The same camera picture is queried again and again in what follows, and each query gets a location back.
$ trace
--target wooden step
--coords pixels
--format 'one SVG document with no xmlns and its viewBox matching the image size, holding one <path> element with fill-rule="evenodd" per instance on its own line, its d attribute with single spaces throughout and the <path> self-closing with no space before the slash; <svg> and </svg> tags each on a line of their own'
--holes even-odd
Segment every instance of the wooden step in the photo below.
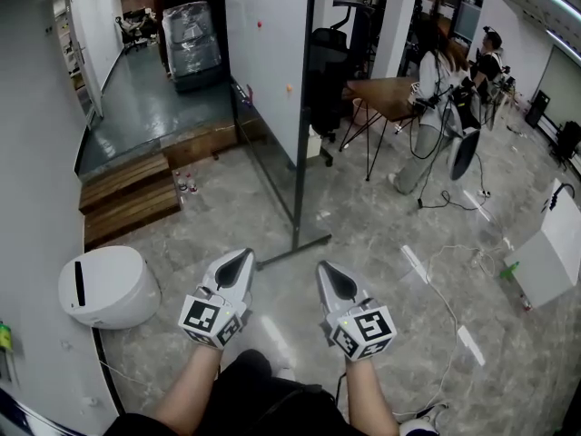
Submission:
<svg viewBox="0 0 581 436">
<path fill-rule="evenodd" d="M 87 215 L 167 177 L 172 177 L 172 170 L 162 154 L 139 158 L 85 184 L 81 191 L 79 210 Z"/>
<path fill-rule="evenodd" d="M 179 211 L 173 178 L 163 178 L 89 213 L 84 220 L 84 249 L 90 251 Z"/>
</svg>

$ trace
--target wooden table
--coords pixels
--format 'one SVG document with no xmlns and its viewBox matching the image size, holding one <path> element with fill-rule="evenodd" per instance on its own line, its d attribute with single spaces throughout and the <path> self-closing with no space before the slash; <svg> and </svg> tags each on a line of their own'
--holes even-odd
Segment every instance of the wooden table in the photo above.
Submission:
<svg viewBox="0 0 581 436">
<path fill-rule="evenodd" d="M 404 121 L 407 119 L 412 119 L 416 116 L 414 110 L 408 102 L 409 93 L 411 92 L 411 85 L 417 82 L 417 79 L 412 77 L 389 77 L 385 79 L 366 79 L 362 81 L 348 81 L 347 87 L 353 91 L 356 97 L 361 99 L 361 103 L 357 109 L 357 112 L 353 115 L 351 124 L 343 141 L 339 151 L 342 152 L 343 149 L 358 135 L 363 132 L 367 132 L 367 177 L 366 181 L 369 180 L 371 172 L 373 171 L 373 166 L 378 157 L 379 148 L 383 142 L 383 134 L 385 133 L 388 121 L 392 123 L 398 121 Z M 362 104 L 367 104 L 367 107 L 371 107 L 377 111 L 371 118 L 367 118 L 367 122 L 361 126 L 361 128 L 354 134 L 350 139 L 347 139 L 351 127 L 355 122 L 355 117 L 359 112 Z M 383 124 L 383 131 L 381 132 L 381 138 L 379 139 L 378 149 L 375 152 L 373 158 L 373 163 L 371 168 L 369 168 L 369 128 L 374 125 L 380 118 L 385 118 L 385 123 Z"/>
</svg>

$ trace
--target white shirt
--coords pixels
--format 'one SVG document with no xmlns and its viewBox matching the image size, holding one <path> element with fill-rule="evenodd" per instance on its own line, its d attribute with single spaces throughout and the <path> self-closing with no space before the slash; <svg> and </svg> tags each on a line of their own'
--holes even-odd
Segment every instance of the white shirt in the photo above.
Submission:
<svg viewBox="0 0 581 436">
<path fill-rule="evenodd" d="M 452 71 L 448 59 L 443 54 L 438 53 L 438 59 L 439 67 L 436 67 L 436 57 L 431 52 L 427 52 L 419 63 L 419 89 L 416 97 L 429 100 L 435 94 L 443 94 L 437 107 L 435 109 L 428 108 L 419 120 L 420 124 L 428 124 L 440 131 L 442 129 L 442 115 L 446 106 L 448 105 L 448 108 L 456 111 L 454 103 L 448 102 L 448 96 L 454 88 L 462 83 L 466 77 L 466 72 L 462 70 Z M 444 135 L 448 135 L 446 129 L 444 129 Z"/>
</svg>

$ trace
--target yellow object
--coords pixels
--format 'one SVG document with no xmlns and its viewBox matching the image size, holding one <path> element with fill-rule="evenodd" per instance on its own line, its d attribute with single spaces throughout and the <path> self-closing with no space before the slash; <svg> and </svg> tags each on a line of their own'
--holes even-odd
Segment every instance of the yellow object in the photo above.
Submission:
<svg viewBox="0 0 581 436">
<path fill-rule="evenodd" d="M 5 324 L 0 324 L 0 349 L 12 351 L 12 333 Z"/>
</svg>

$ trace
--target marble floor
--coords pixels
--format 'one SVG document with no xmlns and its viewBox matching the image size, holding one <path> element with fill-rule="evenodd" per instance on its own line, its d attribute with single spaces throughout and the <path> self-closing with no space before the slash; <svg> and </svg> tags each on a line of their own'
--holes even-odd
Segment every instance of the marble floor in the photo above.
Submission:
<svg viewBox="0 0 581 436">
<path fill-rule="evenodd" d="M 314 160 L 308 168 L 305 206 L 313 215 L 308 224 L 331 232 L 332 239 L 256 272 L 253 315 L 229 344 L 222 366 L 255 348 L 273 368 L 291 366 L 299 381 L 318 382 L 334 393 L 344 363 L 319 327 L 323 318 L 314 274 L 317 262 L 328 259 L 365 275 L 376 298 L 388 305 L 399 335 L 374 358 L 381 386 L 395 412 L 422 409 L 438 391 L 457 335 L 445 304 L 402 250 L 408 246 L 484 359 L 479 364 L 458 341 L 438 397 L 450 404 L 441 416 L 442 434 L 553 434 L 581 378 L 581 292 L 574 289 L 525 312 L 517 283 L 498 275 L 508 245 L 518 247 L 530 235 L 531 214 L 537 214 L 552 180 L 558 177 L 576 189 L 579 180 L 558 168 L 540 133 L 517 116 L 506 121 L 526 136 L 503 124 L 484 132 L 478 153 L 491 198 L 483 212 L 452 205 L 419 211 L 419 191 L 395 192 L 387 175 L 410 155 L 407 132 L 386 134 L 369 183 L 365 138 L 342 154 L 331 145 L 333 167 Z M 344 124 L 339 138 L 345 130 Z M 379 133 L 371 132 L 371 147 Z M 162 306 L 151 320 L 131 330 L 103 332 L 109 363 L 134 380 L 113 373 L 127 411 L 151 413 L 194 347 L 176 322 L 185 294 L 194 291 L 208 264 L 246 246 L 264 260 L 290 244 L 290 225 L 245 148 L 219 161 L 195 163 L 192 170 L 199 192 L 184 199 L 181 213 L 114 242 L 140 251 L 162 289 Z M 478 161 L 459 182 L 451 183 L 445 170 L 442 154 L 424 192 L 425 204 L 442 203 L 443 189 L 466 206 L 473 206 L 466 193 L 480 201 Z M 477 250 L 442 249 L 445 245 Z"/>
<path fill-rule="evenodd" d="M 177 93 L 157 45 L 122 54 L 103 93 L 81 157 L 87 174 L 135 147 L 196 126 L 232 121 L 227 82 Z"/>
</svg>

